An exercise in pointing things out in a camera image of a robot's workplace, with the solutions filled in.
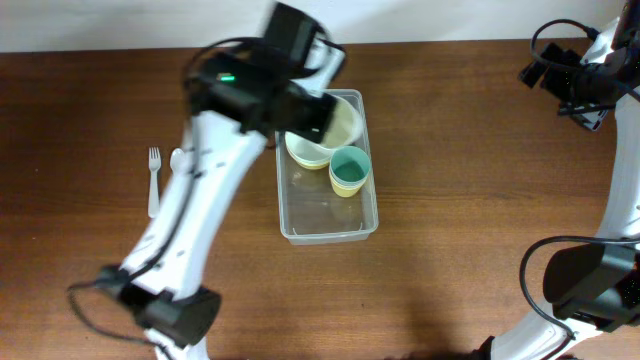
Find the cream plastic cup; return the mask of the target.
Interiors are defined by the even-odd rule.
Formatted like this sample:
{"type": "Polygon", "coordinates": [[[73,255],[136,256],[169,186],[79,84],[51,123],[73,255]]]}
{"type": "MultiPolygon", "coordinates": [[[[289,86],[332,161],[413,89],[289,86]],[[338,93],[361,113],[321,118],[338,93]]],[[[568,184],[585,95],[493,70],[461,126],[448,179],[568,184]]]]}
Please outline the cream plastic cup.
{"type": "Polygon", "coordinates": [[[355,142],[363,133],[364,125],[358,110],[347,100],[334,96],[336,106],[332,112],[330,126],[320,146],[335,149],[355,142]]]}

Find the green plastic cup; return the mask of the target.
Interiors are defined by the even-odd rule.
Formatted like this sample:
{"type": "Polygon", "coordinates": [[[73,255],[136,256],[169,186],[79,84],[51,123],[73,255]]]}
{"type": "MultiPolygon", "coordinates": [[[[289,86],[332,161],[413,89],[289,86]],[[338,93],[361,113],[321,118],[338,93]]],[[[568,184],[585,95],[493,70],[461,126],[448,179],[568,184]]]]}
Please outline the green plastic cup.
{"type": "Polygon", "coordinates": [[[345,188],[362,186],[372,170],[369,155],[356,146],[344,146],[336,150],[329,162],[331,178],[345,188]]]}

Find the yellow plastic cup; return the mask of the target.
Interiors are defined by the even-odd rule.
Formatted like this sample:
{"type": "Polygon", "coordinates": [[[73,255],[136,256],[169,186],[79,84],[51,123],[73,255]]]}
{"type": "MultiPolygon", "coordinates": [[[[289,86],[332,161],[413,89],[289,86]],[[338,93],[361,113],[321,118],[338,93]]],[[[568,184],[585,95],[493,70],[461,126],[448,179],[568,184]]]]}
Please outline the yellow plastic cup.
{"type": "Polygon", "coordinates": [[[342,198],[355,196],[368,181],[367,178],[364,178],[356,182],[344,182],[334,177],[332,173],[330,173],[329,178],[334,193],[342,198]]]}

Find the white plastic bowl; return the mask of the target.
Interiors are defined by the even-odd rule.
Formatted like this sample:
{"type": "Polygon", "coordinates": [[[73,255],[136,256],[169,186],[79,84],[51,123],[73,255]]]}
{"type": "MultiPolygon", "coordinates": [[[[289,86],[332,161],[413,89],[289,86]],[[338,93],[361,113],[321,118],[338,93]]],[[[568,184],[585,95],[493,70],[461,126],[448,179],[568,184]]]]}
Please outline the white plastic bowl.
{"type": "Polygon", "coordinates": [[[303,159],[320,160],[330,155],[322,150],[316,143],[302,138],[291,132],[285,133],[285,145],[289,153],[293,153],[303,159]]]}

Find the yellow plastic bowl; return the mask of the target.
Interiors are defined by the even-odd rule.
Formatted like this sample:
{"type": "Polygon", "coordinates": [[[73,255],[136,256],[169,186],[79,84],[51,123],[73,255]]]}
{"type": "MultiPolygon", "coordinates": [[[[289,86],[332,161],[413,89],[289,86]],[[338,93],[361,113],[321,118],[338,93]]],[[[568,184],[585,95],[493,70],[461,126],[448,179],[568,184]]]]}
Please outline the yellow plastic bowl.
{"type": "Polygon", "coordinates": [[[319,170],[319,169],[325,168],[329,165],[329,162],[330,162],[329,157],[324,157],[324,158],[321,158],[320,160],[307,160],[293,153],[290,153],[290,156],[298,165],[308,170],[319,170]]]}

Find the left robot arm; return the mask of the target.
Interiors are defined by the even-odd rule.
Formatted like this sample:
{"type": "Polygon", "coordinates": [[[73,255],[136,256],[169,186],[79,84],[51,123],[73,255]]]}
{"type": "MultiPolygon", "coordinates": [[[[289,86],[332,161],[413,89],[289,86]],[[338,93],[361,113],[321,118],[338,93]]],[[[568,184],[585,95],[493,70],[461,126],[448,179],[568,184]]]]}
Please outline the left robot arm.
{"type": "Polygon", "coordinates": [[[184,65],[183,166],[133,250],[89,282],[130,312],[143,330],[137,343],[158,358],[206,357],[221,307],[202,284],[214,237],[273,135],[324,139],[336,107],[327,86],[345,60],[318,20],[276,3],[260,36],[212,43],[184,65]]]}

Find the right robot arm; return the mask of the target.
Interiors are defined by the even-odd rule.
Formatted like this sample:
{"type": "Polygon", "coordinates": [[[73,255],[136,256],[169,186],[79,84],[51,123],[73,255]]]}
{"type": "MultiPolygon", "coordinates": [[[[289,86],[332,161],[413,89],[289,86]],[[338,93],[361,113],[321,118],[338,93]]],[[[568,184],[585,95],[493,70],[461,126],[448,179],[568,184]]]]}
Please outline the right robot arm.
{"type": "Polygon", "coordinates": [[[639,324],[639,4],[627,2],[603,30],[580,28],[592,42],[585,54],[554,43],[532,49],[519,79],[553,94],[559,115],[590,131],[614,114],[605,213],[593,237],[554,236],[526,250],[519,283],[531,310],[474,359],[559,359],[582,341],[639,324]]]}

